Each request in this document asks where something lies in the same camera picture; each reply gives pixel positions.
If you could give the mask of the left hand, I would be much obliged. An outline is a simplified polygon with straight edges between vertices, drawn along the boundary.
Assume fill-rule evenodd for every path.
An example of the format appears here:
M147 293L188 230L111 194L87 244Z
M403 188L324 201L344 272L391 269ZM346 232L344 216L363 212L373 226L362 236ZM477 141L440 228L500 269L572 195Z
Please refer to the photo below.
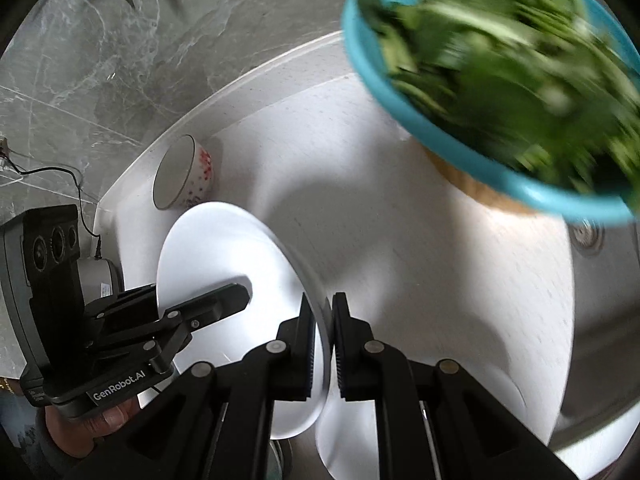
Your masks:
M55 445L73 458L88 456L96 440L114 434L140 412L136 396L94 417L70 420L54 406L44 409L44 420Z

